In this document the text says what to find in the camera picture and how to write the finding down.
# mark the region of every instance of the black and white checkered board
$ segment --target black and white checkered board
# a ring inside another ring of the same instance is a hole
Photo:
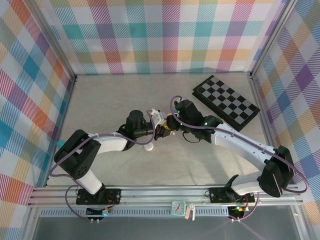
[[[192,94],[238,132],[260,111],[213,75],[196,86]]]

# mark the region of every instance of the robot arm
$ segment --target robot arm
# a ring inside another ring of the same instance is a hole
[[[252,144],[249,144],[249,142],[254,142],[264,150],[275,153],[293,164],[287,148],[280,146],[279,149],[274,149],[271,146],[263,145],[238,133],[217,117],[211,115],[203,117],[193,102],[187,99],[179,103],[176,102],[175,109],[179,119],[184,123],[194,126],[215,127],[216,130],[189,128],[178,123],[172,115],[166,118],[164,113],[153,109],[151,116],[156,127],[155,140],[159,137],[169,136],[174,130],[180,130],[186,133],[192,133],[199,140],[205,140],[209,143],[230,149],[252,163],[258,169],[257,172],[242,176],[235,175],[226,184],[225,194],[233,201],[237,197],[247,193],[262,191],[273,197],[280,197],[282,195],[284,189],[286,189],[293,178],[294,171],[286,164],[275,159],[272,155],[256,149]],[[242,136],[244,140],[234,137],[233,134],[219,131],[219,129],[236,133]],[[79,151],[72,154],[67,160],[60,164],[98,203],[104,198],[105,186],[90,170],[96,155],[110,151],[126,151],[130,149],[134,143],[117,137],[116,135],[122,135],[135,141],[139,137],[152,135],[153,126],[151,122],[147,122],[144,119],[141,111],[133,110],[126,119],[126,123],[114,134],[115,136],[97,137],[88,141]],[[83,130],[77,130],[56,153],[54,161],[57,163],[74,150],[82,141],[92,136],[94,136],[94,134],[87,134]]]

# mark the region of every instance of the clock face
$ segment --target clock face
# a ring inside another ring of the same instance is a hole
[[[171,206],[171,214],[184,216],[186,215],[186,202],[184,201],[173,201]]]

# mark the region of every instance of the pink tag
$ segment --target pink tag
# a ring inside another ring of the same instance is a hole
[[[187,206],[187,207],[186,207],[186,213],[185,213],[184,219],[189,219],[190,210],[191,210],[190,207]]]

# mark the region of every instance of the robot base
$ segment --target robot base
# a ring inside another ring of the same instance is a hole
[[[85,189],[79,189],[75,204],[77,205],[118,205],[121,199],[121,189],[104,189],[103,198],[98,200],[95,195]]]
[[[212,204],[226,204],[226,203],[246,203],[248,199],[248,203],[254,203],[255,197],[250,193],[247,193],[243,196],[239,196],[238,194],[234,193],[234,200],[231,200],[229,196],[226,194],[225,187],[211,187],[209,188],[209,196],[210,202]]]

